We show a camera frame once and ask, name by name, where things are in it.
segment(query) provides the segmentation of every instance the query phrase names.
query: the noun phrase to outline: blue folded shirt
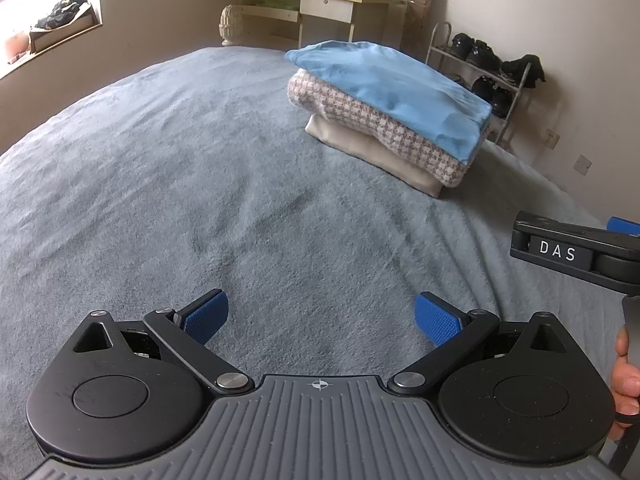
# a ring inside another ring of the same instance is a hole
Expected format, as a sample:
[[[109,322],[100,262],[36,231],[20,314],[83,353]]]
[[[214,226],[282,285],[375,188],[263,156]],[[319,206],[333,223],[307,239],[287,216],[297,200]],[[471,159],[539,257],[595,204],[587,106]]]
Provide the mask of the blue folded shirt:
[[[491,105],[433,68],[373,43],[326,41],[285,58],[390,115],[463,164],[481,142]]]

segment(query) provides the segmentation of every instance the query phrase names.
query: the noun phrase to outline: checkered fabric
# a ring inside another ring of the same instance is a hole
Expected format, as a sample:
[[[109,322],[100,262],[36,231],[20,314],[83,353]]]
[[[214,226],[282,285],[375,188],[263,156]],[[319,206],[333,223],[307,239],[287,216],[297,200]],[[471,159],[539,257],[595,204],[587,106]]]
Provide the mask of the checkered fabric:
[[[354,99],[306,70],[298,70],[290,79],[287,94],[289,100],[300,108],[376,137],[396,155],[431,173],[443,186],[456,187],[465,176],[468,166],[455,157],[394,118]]]

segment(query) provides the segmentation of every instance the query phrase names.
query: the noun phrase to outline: folded clothing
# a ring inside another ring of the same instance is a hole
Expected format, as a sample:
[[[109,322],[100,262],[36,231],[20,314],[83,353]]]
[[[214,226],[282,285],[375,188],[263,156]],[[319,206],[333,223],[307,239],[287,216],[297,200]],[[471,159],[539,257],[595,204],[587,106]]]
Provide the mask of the folded clothing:
[[[463,164],[482,143],[491,105],[424,63],[374,43],[325,41],[286,59],[389,115]]]
[[[328,146],[355,156],[398,177],[409,186],[437,198],[442,184],[426,170],[386,149],[375,137],[313,114],[306,132]]]
[[[354,99],[305,70],[298,70],[287,87],[289,100],[313,114],[358,132],[376,137],[404,160],[423,168],[446,187],[456,187],[468,165],[417,135],[404,124]],[[487,129],[481,134],[486,137]]]

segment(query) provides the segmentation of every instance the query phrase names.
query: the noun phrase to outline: gray blanket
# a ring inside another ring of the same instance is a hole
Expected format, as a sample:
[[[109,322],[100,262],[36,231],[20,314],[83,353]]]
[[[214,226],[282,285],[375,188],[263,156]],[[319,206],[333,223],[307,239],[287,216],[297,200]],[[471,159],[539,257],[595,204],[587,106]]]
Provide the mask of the gray blanket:
[[[431,343],[413,300],[558,314],[605,374],[620,295],[513,260],[520,209],[598,225],[487,144],[434,200],[305,133],[282,53],[205,49],[97,91],[0,157],[0,472],[38,463],[24,406],[91,310],[139,319],[219,287],[210,343],[265,372],[379,374]]]

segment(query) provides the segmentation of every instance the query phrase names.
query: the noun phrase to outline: wall switch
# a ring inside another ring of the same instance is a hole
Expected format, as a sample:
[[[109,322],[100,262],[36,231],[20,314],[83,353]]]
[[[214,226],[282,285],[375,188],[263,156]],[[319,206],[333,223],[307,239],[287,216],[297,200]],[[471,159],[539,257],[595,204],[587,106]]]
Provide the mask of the wall switch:
[[[547,128],[542,137],[542,144],[552,150],[558,144],[558,140],[560,140],[560,136],[551,128]]]
[[[590,167],[591,161],[584,155],[581,155],[578,157],[578,160],[575,161],[574,170],[581,175],[586,175]]]

